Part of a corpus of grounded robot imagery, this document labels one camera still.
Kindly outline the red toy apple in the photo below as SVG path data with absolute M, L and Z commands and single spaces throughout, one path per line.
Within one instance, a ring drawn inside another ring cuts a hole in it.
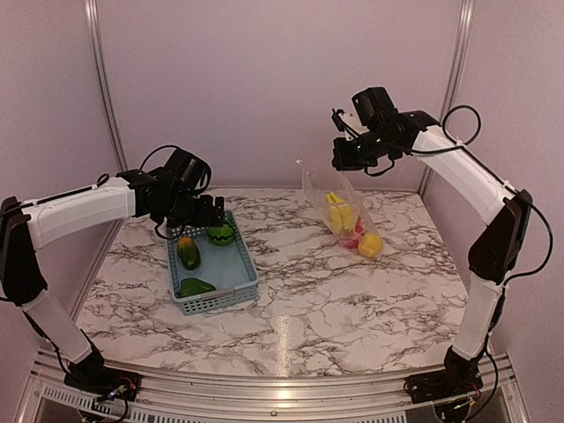
M 342 245 L 347 249 L 356 250 L 364 237 L 364 226 L 361 217 L 356 219 L 355 227 L 352 231 L 346 232 L 341 237 Z

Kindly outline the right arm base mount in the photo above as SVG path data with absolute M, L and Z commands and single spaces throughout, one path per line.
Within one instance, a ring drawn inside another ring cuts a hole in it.
M 483 353 L 466 360 L 451 348 L 447 350 L 443 369 L 410 375 L 404 380 L 404 392 L 413 404 L 440 400 L 480 390 L 484 384 L 479 375 Z

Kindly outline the clear zip top bag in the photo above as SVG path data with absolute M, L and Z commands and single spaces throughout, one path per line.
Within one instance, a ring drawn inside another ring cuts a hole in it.
M 301 187 L 338 244 L 368 259 L 383 251 L 383 240 L 367 208 L 342 172 L 335 170 L 325 154 L 297 159 Z

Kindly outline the yellow toy pear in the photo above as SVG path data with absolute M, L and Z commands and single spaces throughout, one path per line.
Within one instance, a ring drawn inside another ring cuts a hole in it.
M 383 242 L 378 234 L 368 233 L 359 242 L 358 252 L 368 258 L 374 258 L 382 252 Z

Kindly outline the green toy pepper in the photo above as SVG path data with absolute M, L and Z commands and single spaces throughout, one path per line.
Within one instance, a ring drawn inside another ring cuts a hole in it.
M 191 297 L 203 293 L 216 291 L 217 288 L 199 278 L 185 278 L 181 281 L 179 298 Z

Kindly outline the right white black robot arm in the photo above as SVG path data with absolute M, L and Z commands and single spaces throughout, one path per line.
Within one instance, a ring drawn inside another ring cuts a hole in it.
M 446 395 L 466 385 L 486 351 L 505 301 L 506 287 L 523 245 L 529 218 L 537 208 L 531 195 L 503 181 L 458 143 L 442 122 L 428 113 L 394 107 L 331 119 L 341 137 L 333 141 L 332 165 L 338 171 L 368 171 L 386 156 L 411 155 L 433 169 L 478 213 L 486 228 L 468 253 L 471 288 L 464 317 L 436 386 Z

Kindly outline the green toy watermelon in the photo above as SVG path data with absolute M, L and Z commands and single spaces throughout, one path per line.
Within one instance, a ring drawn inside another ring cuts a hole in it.
M 208 228 L 207 236 L 209 241 L 220 247 L 229 245 L 234 241 L 235 229 L 230 220 L 225 220 L 222 226 L 212 226 Z

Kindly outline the blue-grey perforated plastic basket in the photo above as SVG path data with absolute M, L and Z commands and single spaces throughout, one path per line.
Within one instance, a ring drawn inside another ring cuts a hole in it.
M 234 241 L 224 247 L 212 244 L 206 227 L 168 228 L 165 240 L 171 297 L 184 315 L 195 315 L 219 308 L 234 306 L 258 297 L 259 277 L 247 243 L 242 237 L 238 222 L 231 211 L 225 218 L 235 229 Z M 178 255 L 176 247 L 182 237 L 191 237 L 200 252 L 201 263 L 195 270 L 187 270 Z M 199 278 L 214 285 L 217 290 L 191 297 L 179 298 L 181 281 L 185 278 Z

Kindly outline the green orange toy mango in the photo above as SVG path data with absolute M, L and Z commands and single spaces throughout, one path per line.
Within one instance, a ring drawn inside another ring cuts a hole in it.
M 176 254 L 187 270 L 195 270 L 201 263 L 201 256 L 195 241 L 188 236 L 178 240 Z

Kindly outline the yellow toy banana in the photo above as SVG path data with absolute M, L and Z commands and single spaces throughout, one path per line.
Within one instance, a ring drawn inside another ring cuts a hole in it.
M 330 211 L 330 228 L 335 234 L 344 234 L 355 227 L 357 216 L 353 207 L 334 192 L 326 196 Z

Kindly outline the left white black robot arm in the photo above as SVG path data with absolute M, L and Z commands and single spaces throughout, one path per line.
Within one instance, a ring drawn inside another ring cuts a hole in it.
M 149 216 L 170 227 L 220 226 L 223 197 L 206 194 L 202 178 L 185 181 L 162 167 L 134 169 L 84 188 L 1 207 L 1 286 L 4 299 L 20 308 L 47 339 L 77 367 L 76 376 L 93 392 L 112 379 L 94 345 L 48 293 L 36 253 L 50 243 L 92 226 Z

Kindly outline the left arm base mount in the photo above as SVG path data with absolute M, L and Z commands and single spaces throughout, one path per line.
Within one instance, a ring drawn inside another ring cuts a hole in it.
M 64 383 L 68 386 L 96 394 L 100 400 L 136 399 L 141 375 L 113 367 L 107 367 L 104 359 L 91 353 L 78 364 L 69 363 Z

